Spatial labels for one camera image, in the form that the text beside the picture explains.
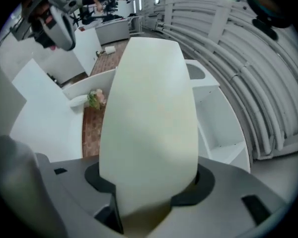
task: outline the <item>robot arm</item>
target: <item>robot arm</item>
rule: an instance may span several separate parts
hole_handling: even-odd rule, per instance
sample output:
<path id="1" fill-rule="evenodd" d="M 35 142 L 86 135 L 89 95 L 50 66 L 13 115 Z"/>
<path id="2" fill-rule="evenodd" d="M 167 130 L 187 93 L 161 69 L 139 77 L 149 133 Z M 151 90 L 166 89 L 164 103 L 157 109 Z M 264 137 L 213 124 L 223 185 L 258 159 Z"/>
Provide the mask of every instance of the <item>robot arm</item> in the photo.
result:
<path id="1" fill-rule="evenodd" d="M 22 4 L 23 19 L 10 30 L 18 41 L 33 37 L 44 48 L 70 51 L 76 41 L 69 14 L 78 8 L 78 0 L 28 0 Z"/>

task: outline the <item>white cabinet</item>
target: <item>white cabinet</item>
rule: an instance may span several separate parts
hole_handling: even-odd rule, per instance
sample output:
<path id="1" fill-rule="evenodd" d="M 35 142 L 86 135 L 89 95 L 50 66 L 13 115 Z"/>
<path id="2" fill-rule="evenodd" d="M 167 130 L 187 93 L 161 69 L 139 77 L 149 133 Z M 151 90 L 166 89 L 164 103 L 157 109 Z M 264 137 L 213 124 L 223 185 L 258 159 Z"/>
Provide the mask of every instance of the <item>white cabinet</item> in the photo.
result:
<path id="1" fill-rule="evenodd" d="M 76 47 L 73 53 L 77 57 L 84 71 L 90 76 L 97 61 L 96 51 L 101 51 L 101 45 L 94 29 L 75 31 Z"/>
<path id="2" fill-rule="evenodd" d="M 186 63 L 196 104 L 199 155 L 250 172 L 243 131 L 219 83 L 197 61 Z"/>

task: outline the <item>white wall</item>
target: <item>white wall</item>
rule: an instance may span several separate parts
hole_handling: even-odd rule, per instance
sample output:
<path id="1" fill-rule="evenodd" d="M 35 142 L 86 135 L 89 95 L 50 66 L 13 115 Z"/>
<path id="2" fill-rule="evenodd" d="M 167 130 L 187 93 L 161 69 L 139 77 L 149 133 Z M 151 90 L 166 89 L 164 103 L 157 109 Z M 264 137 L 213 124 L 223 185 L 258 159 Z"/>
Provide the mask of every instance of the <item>white wall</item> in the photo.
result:
<path id="1" fill-rule="evenodd" d="M 84 72 L 72 52 L 44 49 L 33 38 L 18 42 L 9 34 L 0 47 L 0 66 L 10 81 L 32 58 L 61 83 Z"/>
<path id="2" fill-rule="evenodd" d="M 26 100 L 0 68 L 0 135 L 9 135 Z"/>
<path id="3" fill-rule="evenodd" d="M 13 26 L 16 22 L 16 18 L 9 18 L 0 33 L 0 40 L 8 32 L 9 27 Z M 77 31 L 75 32 L 76 48 L 74 51 L 80 49 L 85 50 L 83 53 L 88 53 L 90 49 L 101 50 L 97 34 L 94 32 L 93 35 L 89 34 L 90 36 L 87 42 L 85 38 L 87 33 L 78 33 Z M 34 59 L 46 73 L 50 73 L 60 83 L 64 83 L 84 72 L 87 65 L 87 70 L 92 70 L 97 60 L 97 56 L 95 52 L 93 52 L 93 54 L 88 53 L 88 57 L 84 55 L 80 56 L 83 61 L 79 61 L 73 53 L 74 51 L 66 52 L 61 49 L 56 49 L 55 51 L 49 48 L 44 49 L 41 44 L 36 43 L 33 38 L 18 42 L 12 34 L 9 34 L 0 47 L 0 66 L 8 79 L 12 81 L 21 69 L 31 59 Z"/>
<path id="4" fill-rule="evenodd" d="M 33 59 L 12 83 L 27 102 L 10 136 L 51 162 L 81 158 L 83 107 L 72 110 L 61 88 Z"/>
<path id="5" fill-rule="evenodd" d="M 119 15 L 122 17 L 128 17 L 130 13 L 134 13 L 134 5 L 133 2 L 127 3 L 126 1 L 118 1 L 118 11 L 116 11 L 115 15 Z"/>

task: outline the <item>gray machine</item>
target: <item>gray machine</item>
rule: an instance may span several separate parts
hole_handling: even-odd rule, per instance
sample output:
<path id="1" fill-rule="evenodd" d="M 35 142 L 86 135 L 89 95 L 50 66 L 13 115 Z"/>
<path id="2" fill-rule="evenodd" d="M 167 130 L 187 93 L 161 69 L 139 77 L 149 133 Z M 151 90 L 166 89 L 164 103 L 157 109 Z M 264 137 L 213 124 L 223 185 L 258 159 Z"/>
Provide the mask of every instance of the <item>gray machine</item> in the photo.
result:
<path id="1" fill-rule="evenodd" d="M 22 4 L 22 19 L 10 31 L 17 41 L 34 38 L 44 48 L 70 51 L 76 45 L 76 24 L 87 21 L 83 10 L 79 18 L 74 14 L 82 8 L 82 0 L 28 0 Z M 89 17 L 88 23 L 98 18 L 102 16 Z"/>
<path id="2" fill-rule="evenodd" d="M 99 176 L 98 167 L 97 156 L 50 163 L 45 155 L 0 138 L 0 195 L 44 237 L 123 237 L 115 185 Z M 171 198 L 169 215 L 150 238 L 257 237 L 286 210 L 251 174 L 202 157 L 194 184 Z"/>

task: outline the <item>white shelf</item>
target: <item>white shelf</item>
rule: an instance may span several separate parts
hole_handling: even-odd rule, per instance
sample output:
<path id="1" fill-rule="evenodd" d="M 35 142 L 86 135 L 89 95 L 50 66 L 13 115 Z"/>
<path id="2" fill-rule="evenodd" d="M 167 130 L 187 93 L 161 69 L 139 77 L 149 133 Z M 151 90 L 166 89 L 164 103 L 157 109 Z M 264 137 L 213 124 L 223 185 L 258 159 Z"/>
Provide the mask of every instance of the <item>white shelf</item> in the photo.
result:
<path id="1" fill-rule="evenodd" d="M 63 93 L 72 100 L 80 95 L 89 94 L 91 90 L 101 89 L 108 98 L 115 73 L 116 69 L 112 69 L 93 75 L 63 89 Z"/>
<path id="2" fill-rule="evenodd" d="M 199 156 L 250 172 L 242 129 L 218 82 L 197 61 L 186 60 L 186 63 L 198 118 Z"/>
<path id="3" fill-rule="evenodd" d="M 198 135 L 199 135 L 199 156 L 210 159 L 211 152 L 208 141 L 205 138 L 201 125 L 198 123 Z"/>
<path id="4" fill-rule="evenodd" d="M 230 164 L 244 149 L 245 142 L 224 147 L 218 146 L 211 151 L 211 157 L 215 161 Z"/>

